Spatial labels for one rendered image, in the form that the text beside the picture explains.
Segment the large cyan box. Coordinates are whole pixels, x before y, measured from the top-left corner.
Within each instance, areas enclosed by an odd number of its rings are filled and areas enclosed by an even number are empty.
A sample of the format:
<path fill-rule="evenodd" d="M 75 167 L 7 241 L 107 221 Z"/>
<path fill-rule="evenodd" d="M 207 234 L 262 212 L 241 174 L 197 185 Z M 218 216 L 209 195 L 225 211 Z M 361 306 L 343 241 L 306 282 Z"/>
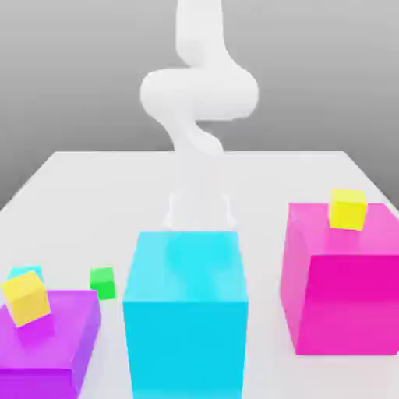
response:
<path fill-rule="evenodd" d="M 249 298 L 236 232 L 141 232 L 122 308 L 133 399 L 242 399 Z"/>

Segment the small green cube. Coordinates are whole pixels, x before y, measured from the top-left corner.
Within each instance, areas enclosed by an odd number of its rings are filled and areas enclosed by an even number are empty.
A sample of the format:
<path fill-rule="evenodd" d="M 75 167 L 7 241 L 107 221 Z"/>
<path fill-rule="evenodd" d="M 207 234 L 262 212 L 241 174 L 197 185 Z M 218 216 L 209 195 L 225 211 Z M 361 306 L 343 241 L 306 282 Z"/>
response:
<path fill-rule="evenodd" d="M 90 289 L 97 292 L 100 301 L 115 299 L 115 275 L 112 267 L 98 267 L 90 270 Z"/>

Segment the small yellow cube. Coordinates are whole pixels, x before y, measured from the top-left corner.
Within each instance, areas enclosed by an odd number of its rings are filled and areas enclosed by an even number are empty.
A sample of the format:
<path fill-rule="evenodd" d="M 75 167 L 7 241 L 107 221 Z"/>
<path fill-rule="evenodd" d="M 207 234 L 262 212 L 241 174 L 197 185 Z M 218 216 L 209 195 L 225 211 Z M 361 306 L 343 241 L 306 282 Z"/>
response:
<path fill-rule="evenodd" d="M 361 231 L 365 223 L 368 203 L 359 189 L 332 189 L 328 206 L 331 228 Z"/>

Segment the large purple box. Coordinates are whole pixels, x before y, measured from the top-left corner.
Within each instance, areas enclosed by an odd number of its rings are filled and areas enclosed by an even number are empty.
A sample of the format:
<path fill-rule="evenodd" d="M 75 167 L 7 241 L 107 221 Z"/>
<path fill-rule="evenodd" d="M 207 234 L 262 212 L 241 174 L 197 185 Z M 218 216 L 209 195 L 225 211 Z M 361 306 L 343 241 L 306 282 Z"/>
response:
<path fill-rule="evenodd" d="M 51 314 L 16 327 L 0 307 L 0 399 L 78 399 L 101 325 L 93 290 L 50 290 Z"/>

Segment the small cyan cube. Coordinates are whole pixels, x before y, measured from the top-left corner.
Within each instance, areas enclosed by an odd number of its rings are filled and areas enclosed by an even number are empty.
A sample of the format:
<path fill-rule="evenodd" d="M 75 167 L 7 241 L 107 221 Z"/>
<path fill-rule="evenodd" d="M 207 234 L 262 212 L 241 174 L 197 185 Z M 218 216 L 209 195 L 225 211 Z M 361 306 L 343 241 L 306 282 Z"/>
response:
<path fill-rule="evenodd" d="M 20 275 L 26 274 L 28 272 L 33 271 L 41 281 L 44 281 L 42 269 L 39 265 L 28 265 L 28 266 L 20 266 L 20 267 L 13 267 L 7 276 L 8 280 L 11 280 L 15 277 Z"/>

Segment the large pink box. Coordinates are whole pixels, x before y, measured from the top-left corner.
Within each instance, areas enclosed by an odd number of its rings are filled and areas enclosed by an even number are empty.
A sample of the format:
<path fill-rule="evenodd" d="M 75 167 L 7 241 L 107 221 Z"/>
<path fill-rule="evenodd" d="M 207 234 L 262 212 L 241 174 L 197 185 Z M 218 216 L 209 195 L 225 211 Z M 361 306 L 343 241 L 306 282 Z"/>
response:
<path fill-rule="evenodd" d="M 280 298 L 296 355 L 399 353 L 399 219 L 371 203 L 361 231 L 325 203 L 290 203 Z"/>

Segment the small orange-yellow cube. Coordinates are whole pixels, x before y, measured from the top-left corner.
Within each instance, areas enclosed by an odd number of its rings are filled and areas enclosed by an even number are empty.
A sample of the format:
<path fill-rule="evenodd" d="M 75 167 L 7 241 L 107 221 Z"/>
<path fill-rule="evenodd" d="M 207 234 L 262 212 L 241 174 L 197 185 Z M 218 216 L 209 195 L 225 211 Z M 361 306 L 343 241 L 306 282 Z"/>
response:
<path fill-rule="evenodd" d="M 16 327 L 51 313 L 48 294 L 35 271 L 28 271 L 0 284 L 6 308 Z"/>

